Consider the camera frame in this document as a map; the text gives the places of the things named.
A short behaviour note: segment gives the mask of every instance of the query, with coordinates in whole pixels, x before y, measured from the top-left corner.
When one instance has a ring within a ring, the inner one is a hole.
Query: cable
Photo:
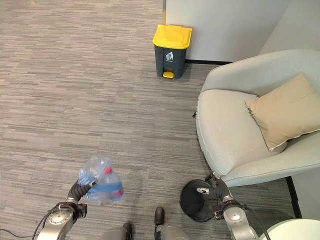
[[[4,228],[0,228],[0,231],[5,231],[5,232],[7,232],[7,233],[9,233],[9,234],[11,234],[11,235],[13,235],[13,236],[15,236],[16,238],[20,238],[20,239],[24,239],[24,238],[31,238],[33,235],[31,235],[31,236],[18,236],[18,235],[16,235],[16,234],[14,234],[12,231],[9,231],[9,230],[7,230],[7,229],[4,229]]]
[[[36,228],[35,228],[35,230],[34,230],[34,232],[33,232],[32,240],[35,240],[35,236],[36,236],[36,233],[37,233],[37,231],[38,231],[38,229],[39,229],[39,226],[41,225],[41,223],[43,222],[43,220],[47,219],[47,217],[52,213],[52,211],[53,211],[52,209],[49,210],[49,211],[47,212],[47,214],[44,215],[43,218],[39,221],[38,225],[36,226]]]
[[[242,207],[243,207],[244,210],[248,209],[252,213],[252,215],[254,216],[255,220],[258,222],[258,224],[262,228],[266,240],[271,240],[270,236],[269,236],[269,234],[268,234],[268,232],[267,232],[267,230],[266,230],[266,228],[264,226],[264,224],[262,223],[262,221],[258,217],[258,214],[251,207],[248,207],[247,204],[243,205]]]
[[[43,220],[42,228],[44,228],[44,227],[45,227],[45,225],[46,225],[46,221],[47,221],[47,218],[48,218],[48,217],[49,217],[49,216],[46,216],[45,220]]]

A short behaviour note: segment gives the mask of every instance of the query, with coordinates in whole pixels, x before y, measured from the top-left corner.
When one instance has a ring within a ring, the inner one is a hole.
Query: wall
[[[320,51],[320,0],[294,0],[260,54],[286,49]]]
[[[166,24],[192,27],[187,59],[258,55],[292,0],[166,0]]]
[[[286,49],[320,51],[320,0],[294,0],[261,54]],[[292,176],[304,219],[320,220],[320,168]]]

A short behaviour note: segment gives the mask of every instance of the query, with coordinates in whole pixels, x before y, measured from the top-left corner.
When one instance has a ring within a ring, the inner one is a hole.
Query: black waste basket
[[[189,181],[181,191],[180,206],[183,212],[192,220],[203,223],[214,216],[212,206],[216,200],[206,194],[197,191],[197,188],[211,188],[212,186],[203,180]]]

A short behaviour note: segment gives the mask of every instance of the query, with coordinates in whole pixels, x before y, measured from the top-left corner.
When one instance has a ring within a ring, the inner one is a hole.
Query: gray trash bin
[[[178,79],[183,74],[192,29],[174,25],[158,25],[153,38],[156,74]]]

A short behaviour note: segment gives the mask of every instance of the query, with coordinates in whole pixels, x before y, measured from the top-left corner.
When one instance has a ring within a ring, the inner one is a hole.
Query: black shoe
[[[165,224],[165,210],[158,206],[154,213],[154,224],[155,226]]]
[[[122,227],[125,230],[125,240],[133,240],[132,224],[125,223]]]

